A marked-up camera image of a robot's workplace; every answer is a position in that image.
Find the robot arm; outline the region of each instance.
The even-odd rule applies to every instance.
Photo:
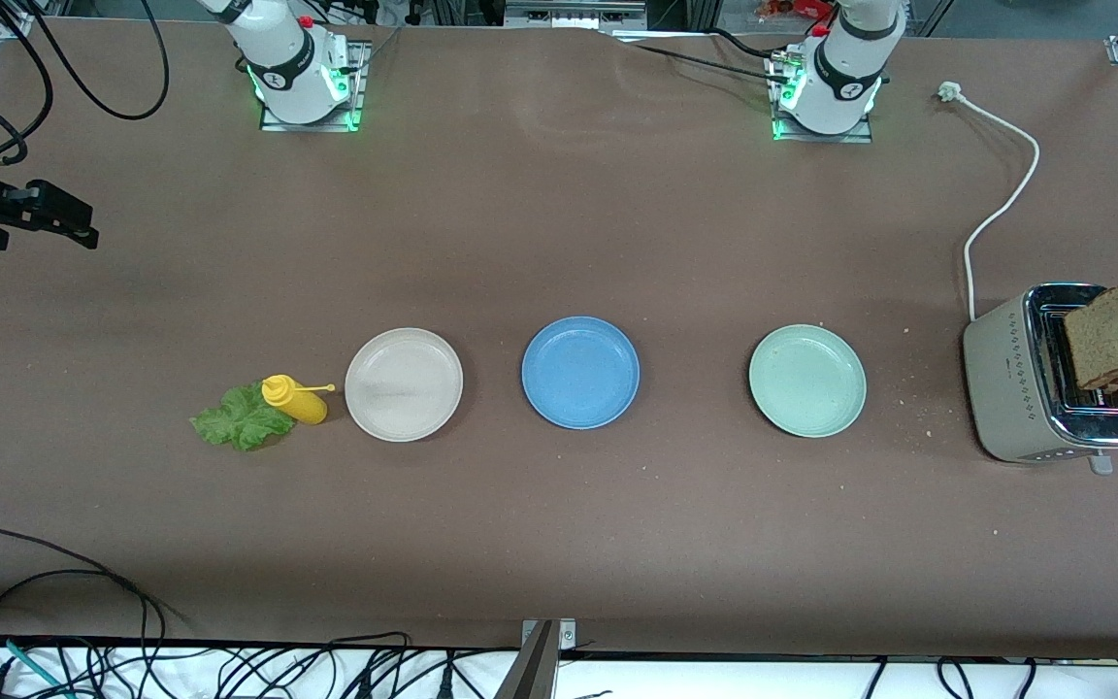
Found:
[[[306,124],[324,119],[350,97],[345,81],[348,40],[303,25],[287,0],[198,0],[227,27],[248,63],[257,97],[280,120]]]
[[[779,106],[812,132],[840,134],[873,107],[882,68],[904,34],[901,0],[842,0],[826,36],[795,47],[798,69]]]

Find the toaster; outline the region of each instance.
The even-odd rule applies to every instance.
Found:
[[[1118,448],[1118,389],[1081,390],[1063,315],[1103,287],[1039,284],[982,315],[964,331],[964,368],[977,438],[997,460],[1042,465],[1090,460],[1112,470]]]

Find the brown table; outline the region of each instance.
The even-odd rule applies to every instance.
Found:
[[[150,103],[146,26],[55,23],[103,98]],[[32,154],[0,172],[83,196],[103,232],[93,253],[20,233],[0,254],[0,526],[136,579],[182,636],[503,644],[567,615],[612,650],[1118,655],[1118,457],[1114,478],[997,464],[967,412],[959,248],[1027,147],[930,97],[958,79],[1043,148],[975,249],[983,313],[1034,283],[1118,283],[1099,44],[904,40],[873,145],[833,147],[771,142],[754,81],[578,30],[405,30],[363,132],[267,134],[224,28],[165,36],[159,114],[112,120],[56,75]],[[9,46],[0,110],[39,102]],[[520,393],[529,338],[572,313],[643,361],[605,429],[555,428]],[[789,437],[750,402],[750,350],[795,322],[864,361],[837,437]],[[256,453],[188,423],[271,372],[341,384],[399,327],[465,366],[435,437],[378,442],[338,398]],[[58,565],[0,541],[0,588]],[[135,613],[68,580],[0,632],[132,636]]]

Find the toast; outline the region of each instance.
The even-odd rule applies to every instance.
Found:
[[[1078,388],[1118,388],[1118,286],[1063,315]]]

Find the mustard bottle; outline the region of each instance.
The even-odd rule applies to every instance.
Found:
[[[314,390],[334,390],[334,385],[297,386],[287,375],[275,375],[262,381],[262,398],[267,404],[306,424],[319,424],[328,414],[328,405],[312,394]]]

